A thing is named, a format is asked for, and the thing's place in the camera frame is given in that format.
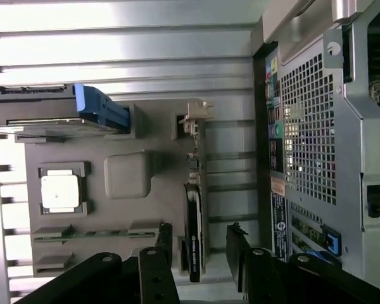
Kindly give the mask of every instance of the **label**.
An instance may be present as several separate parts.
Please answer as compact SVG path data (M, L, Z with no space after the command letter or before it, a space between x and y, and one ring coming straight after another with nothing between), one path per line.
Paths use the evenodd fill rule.
M283 168L283 140L282 139L269 139L270 150L270 169L280 173L284 172ZM272 181L272 192L284 193L284 183L282 180L275 179Z
M196 246L196 237L192 236L191 237L191 260L192 260L192 267L193 267L193 272L197 272L198 269L198 263L197 263L197 246Z
M273 98L273 105L277 106L280 104L280 102L281 102L280 97Z
M275 192L281 196L286 195L286 183L282 179L278 179L277 177L270 178L270 186L272 192Z
M283 262L288 261L286 199L272 193L272 246L273 252Z

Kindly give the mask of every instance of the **metal bracket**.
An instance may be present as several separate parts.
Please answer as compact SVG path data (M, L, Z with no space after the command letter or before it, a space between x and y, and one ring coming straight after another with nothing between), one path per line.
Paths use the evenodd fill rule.
M227 262L234 278L238 293L243 292L243 276L244 276L244 253L250 250L250 245L245 238L247 235L238 223L227 226L227 246L225 254Z
M179 304L172 271L165 252L159 247L149 247L139 253L139 278L141 304Z
M188 103L187 115L184 121L188 122L190 120L213 118L213 116L208 113L208 108L211 107L213 107L213 105L205 101L203 102L203 106L200 106L198 103Z
M45 143L63 143L64 137L55 137L49 135L47 130L31 130L15 132L15 142L22 144L45 144Z
M84 303L97 298L102 288L122 270L119 255L103 252L75 266L72 270L28 294L18 304Z
M166 262L168 268L172 267L172 259L173 259L173 227L172 224L162 223L159 226L159 236L156 241L155 247L160 248L165 253Z
M276 267L278 263L281 262L264 249L250 249L245 253L245 283L249 303L288 302L281 274Z
M342 30L324 32L324 66L326 68L343 68Z

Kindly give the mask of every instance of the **pcie slot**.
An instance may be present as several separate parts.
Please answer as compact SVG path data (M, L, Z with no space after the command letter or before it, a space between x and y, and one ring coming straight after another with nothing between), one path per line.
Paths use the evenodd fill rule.
M306 222L293 216L291 216L291 225L318 246L326 246L326 237L320 230L314 229L313 227L309 226Z
M312 252L314 249L300 239L295 233L291 233L292 244L295 244L302 252Z
M299 220L303 221L304 223L306 223L307 225L311 226L312 228L314 228L315 230L317 231L321 231L321 224L312 220L311 218L309 217L306 217L302 214L300 214L297 210L295 209L292 209L290 208L290 211L291 211L291 216L294 216L296 218L298 218Z
M291 243L291 249L294 250L296 253L304 253L297 245L294 243Z
M301 233L298 229L290 226L291 232L295 234L300 240L309 245L313 250L323 251L324 248L313 242L309 237L306 237L303 233Z

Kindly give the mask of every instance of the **rear i/o panel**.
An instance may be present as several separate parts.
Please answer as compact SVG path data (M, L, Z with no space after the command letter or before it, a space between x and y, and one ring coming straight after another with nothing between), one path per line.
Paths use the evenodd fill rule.
M321 33L293 54L280 36L265 60L273 251L281 201L287 257L380 288L380 0Z

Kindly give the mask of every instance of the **sticker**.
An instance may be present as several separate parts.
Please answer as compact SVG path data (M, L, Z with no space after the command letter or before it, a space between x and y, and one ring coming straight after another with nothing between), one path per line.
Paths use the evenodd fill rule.
M277 73L277 58L274 58L270 62L270 72L272 73L272 75Z
M279 105L280 104L280 97L275 97L274 99L273 99L273 103L275 104L275 105Z
M286 199L272 193L272 247L278 259L288 261Z
M272 192L275 192L281 196L286 195L286 184L284 180L278 179L277 177L271 177L270 186Z
M284 173L283 163L283 140L281 138L269 139L270 148L270 169L276 172ZM272 192L282 195L283 184L279 187L277 184L281 184L276 180L272 182Z

